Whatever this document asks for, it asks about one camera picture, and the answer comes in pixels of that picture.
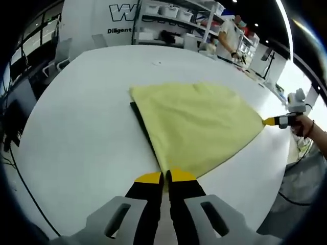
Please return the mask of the person's right hand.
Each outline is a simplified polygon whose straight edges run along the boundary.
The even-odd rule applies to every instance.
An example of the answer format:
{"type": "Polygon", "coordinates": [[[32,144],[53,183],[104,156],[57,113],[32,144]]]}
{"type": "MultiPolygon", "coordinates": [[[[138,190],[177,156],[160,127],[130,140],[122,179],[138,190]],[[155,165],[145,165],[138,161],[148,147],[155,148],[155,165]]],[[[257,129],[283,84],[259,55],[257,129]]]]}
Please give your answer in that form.
{"type": "Polygon", "coordinates": [[[305,115],[299,115],[295,119],[295,124],[291,127],[292,133],[298,137],[308,138],[315,122],[305,115]]]}

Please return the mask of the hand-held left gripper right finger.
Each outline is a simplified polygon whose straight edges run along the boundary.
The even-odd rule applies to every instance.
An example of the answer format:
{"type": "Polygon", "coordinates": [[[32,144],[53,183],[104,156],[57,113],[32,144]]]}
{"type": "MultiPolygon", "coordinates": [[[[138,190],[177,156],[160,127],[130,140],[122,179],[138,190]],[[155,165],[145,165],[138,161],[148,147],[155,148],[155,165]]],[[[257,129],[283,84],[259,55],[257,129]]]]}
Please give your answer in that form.
{"type": "Polygon", "coordinates": [[[178,244],[278,244],[249,228],[245,217],[216,195],[207,195],[189,172],[167,171],[170,215],[178,244]]]}

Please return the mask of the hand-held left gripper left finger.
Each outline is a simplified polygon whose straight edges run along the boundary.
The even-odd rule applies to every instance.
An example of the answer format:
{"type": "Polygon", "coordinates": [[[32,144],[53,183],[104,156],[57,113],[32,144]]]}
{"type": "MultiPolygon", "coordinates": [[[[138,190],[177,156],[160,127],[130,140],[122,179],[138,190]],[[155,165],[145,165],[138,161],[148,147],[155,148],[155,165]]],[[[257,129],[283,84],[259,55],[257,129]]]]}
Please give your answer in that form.
{"type": "Polygon", "coordinates": [[[164,187],[161,172],[135,179],[125,196],[116,196],[90,214],[85,227],[51,244],[154,244],[164,187]]]}

